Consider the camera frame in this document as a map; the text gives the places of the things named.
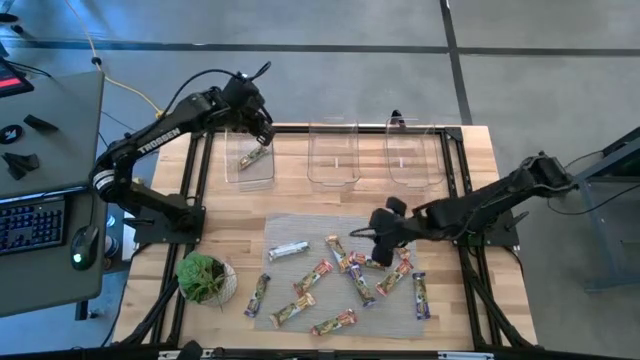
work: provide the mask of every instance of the red light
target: red light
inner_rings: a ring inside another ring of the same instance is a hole
[[[7,86],[11,86],[11,85],[20,85],[20,79],[18,78],[11,78],[8,80],[2,80],[0,81],[0,88],[2,87],[7,87]]]

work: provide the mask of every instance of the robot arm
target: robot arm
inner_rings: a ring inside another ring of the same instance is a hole
[[[256,76],[233,75],[224,89],[212,87],[181,100],[174,111],[158,121],[109,145],[90,174],[93,188],[108,203],[117,203],[137,214],[144,206],[163,213],[176,228],[189,226],[184,217],[189,206],[179,195],[163,195],[132,182],[136,161],[185,133],[201,133],[219,128],[248,132],[267,146],[274,137],[272,119],[264,108],[264,98],[252,80]]]
[[[372,258],[390,266],[393,249],[417,239],[456,240],[465,234],[481,232],[500,214],[532,196],[558,197],[575,188],[572,178],[555,157],[544,153],[525,159],[507,177],[460,198],[439,199],[412,210],[405,218],[407,205],[389,198],[385,208],[376,209],[369,227],[352,236],[368,237],[375,242]],[[374,234],[362,232],[373,230]]]

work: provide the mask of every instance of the gray mat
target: gray mat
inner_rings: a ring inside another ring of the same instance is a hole
[[[313,325],[334,317],[347,308],[356,312],[358,323],[341,328],[333,334],[380,336],[393,338],[422,337],[424,321],[416,320],[415,297],[410,275],[404,276],[393,288],[389,296],[384,297],[375,290],[375,284],[399,263],[394,256],[392,268],[386,272],[363,268],[363,275],[377,303],[367,309],[362,307],[353,281],[348,274],[340,274],[337,262],[325,243],[328,234],[337,234],[347,253],[353,251],[371,254],[373,242],[367,239],[350,238],[349,232],[367,226],[368,219],[353,216],[316,216],[316,215],[272,215],[267,219],[265,246],[262,254],[264,272],[271,276],[268,289],[256,317],[257,330],[276,331],[269,315],[295,301],[297,295],[292,284],[320,262],[327,259],[334,267],[333,271],[318,280],[309,293],[317,303],[295,317],[287,320],[279,331],[308,333]],[[294,241],[308,241],[311,250],[269,262],[267,250],[271,247]],[[407,246],[412,252],[413,263],[415,244]]]

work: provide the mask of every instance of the wooden tabletop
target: wooden tabletop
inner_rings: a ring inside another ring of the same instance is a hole
[[[484,126],[464,126],[465,150],[471,181],[478,189],[497,180],[489,130]],[[243,315],[258,276],[262,273],[265,219],[273,213],[370,216],[384,206],[390,195],[410,207],[448,197],[446,182],[417,192],[394,185],[389,178],[383,135],[360,135],[360,180],[349,191],[319,189],[307,178],[308,135],[278,134],[274,140],[276,177],[266,190],[243,192],[225,181],[224,137],[216,135],[208,184],[203,199],[207,219],[197,251],[224,259],[237,272],[238,289],[223,311],[187,304],[180,345],[196,340],[202,347],[351,349],[351,350],[465,350],[472,349],[469,318],[457,251],[449,242],[417,242],[414,265],[427,271],[427,291],[432,318],[424,322],[424,337],[412,339],[365,336],[323,337],[304,333],[254,330],[254,321]],[[200,142],[197,164],[200,163]],[[178,193],[189,145],[184,135],[163,146],[153,179],[153,189],[164,194]],[[459,174],[459,165],[454,161]],[[194,176],[191,193],[195,190]],[[126,285],[114,341],[129,335],[147,314],[160,288],[168,246],[156,244],[136,256]],[[522,335],[536,342],[522,274],[511,254],[502,248],[487,248],[489,272],[495,299]],[[489,339],[486,312],[479,300],[480,321]],[[163,341],[173,318],[174,299],[167,307]]]

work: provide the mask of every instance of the keyboard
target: keyboard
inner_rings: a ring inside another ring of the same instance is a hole
[[[64,244],[62,196],[0,205],[0,255]]]

